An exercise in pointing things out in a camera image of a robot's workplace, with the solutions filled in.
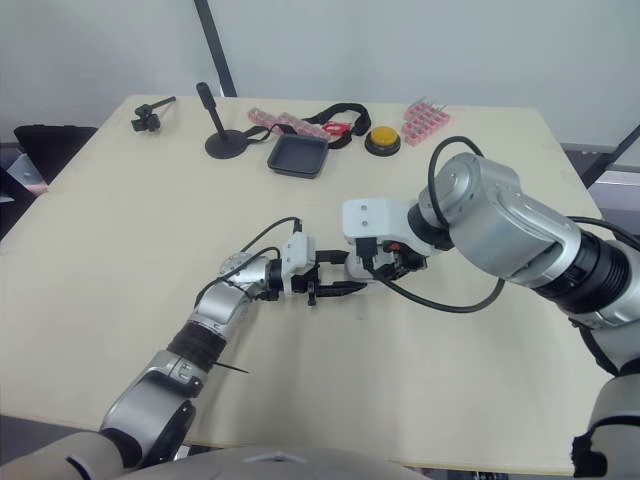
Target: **black microphone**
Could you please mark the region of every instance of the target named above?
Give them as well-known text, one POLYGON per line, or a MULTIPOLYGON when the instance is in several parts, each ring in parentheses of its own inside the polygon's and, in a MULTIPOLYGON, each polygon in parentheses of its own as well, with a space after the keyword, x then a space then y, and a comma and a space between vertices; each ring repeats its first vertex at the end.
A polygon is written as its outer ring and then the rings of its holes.
POLYGON ((216 111, 216 101, 213 99, 209 85, 205 82, 196 84, 196 90, 202 100, 202 105, 211 115, 211 120, 218 133, 211 135, 204 144, 204 149, 214 158, 233 158, 240 155, 247 148, 247 137, 239 130, 225 130, 216 111))

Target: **black strap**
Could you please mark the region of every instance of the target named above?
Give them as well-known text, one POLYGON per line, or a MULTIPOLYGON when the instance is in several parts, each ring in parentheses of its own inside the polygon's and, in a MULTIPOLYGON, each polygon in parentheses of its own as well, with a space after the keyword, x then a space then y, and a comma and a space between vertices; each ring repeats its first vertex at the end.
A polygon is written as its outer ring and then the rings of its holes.
POLYGON ((314 115, 313 117, 303 118, 302 120, 312 124, 324 125, 329 120, 331 120, 331 118, 335 114, 346 112, 347 110, 358 112, 360 116, 353 123, 353 128, 351 130, 347 130, 340 136, 339 139, 329 143, 329 148, 337 150, 338 148, 347 146, 351 142, 352 135, 355 134, 361 137, 362 135, 367 133, 369 128, 371 128, 371 117, 369 116, 369 112, 364 107, 364 105, 361 105, 359 103, 336 103, 335 105, 331 105, 329 108, 314 115))
MULTIPOLYGON (((347 110, 358 112, 360 116, 353 123, 353 128, 351 130, 347 130, 346 132, 344 132, 337 140, 329 142, 329 148, 337 150, 339 148, 347 146, 351 142, 352 135, 362 136, 367 133, 369 128, 371 128, 371 117, 369 117, 369 112, 363 105, 360 105, 359 103, 336 103, 335 105, 331 105, 329 108, 314 115, 313 117, 303 118, 302 120, 314 125, 323 125, 327 123, 335 114, 346 112, 347 110)), ((249 130, 246 130, 244 132, 245 136, 247 137, 247 143, 251 145, 254 143, 265 141, 267 138, 269 138, 269 135, 271 135, 271 132, 275 127, 278 127, 282 131, 282 133, 291 135, 295 135, 297 133, 291 125, 285 125, 283 123, 274 123, 271 128, 256 125, 255 127, 251 127, 249 130), (249 138, 262 132, 266 133, 260 138, 249 138)))
POLYGON ((284 123, 274 123, 273 125, 271 125, 271 128, 256 125, 255 127, 251 127, 249 130, 244 131, 244 135, 245 137, 247 137, 247 144, 251 145, 254 143, 264 142, 267 138, 269 138, 269 135, 271 135, 271 132, 276 127, 278 127, 282 131, 282 133, 288 133, 291 135, 295 135, 297 133, 292 126, 285 125, 284 123), (249 138, 261 132, 266 132, 261 138, 249 138))

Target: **black rubber joint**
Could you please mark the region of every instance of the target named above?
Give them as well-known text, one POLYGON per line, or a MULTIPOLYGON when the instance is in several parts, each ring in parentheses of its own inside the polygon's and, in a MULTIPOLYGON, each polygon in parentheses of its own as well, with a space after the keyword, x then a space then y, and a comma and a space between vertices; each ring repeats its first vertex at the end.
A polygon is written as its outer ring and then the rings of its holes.
POLYGON ((534 291, 567 312, 595 312, 624 292, 630 272, 622 251, 583 231, 580 249, 569 268, 534 291))
POLYGON ((167 350, 186 358, 208 372, 218 360, 227 341, 199 323, 187 322, 167 350))

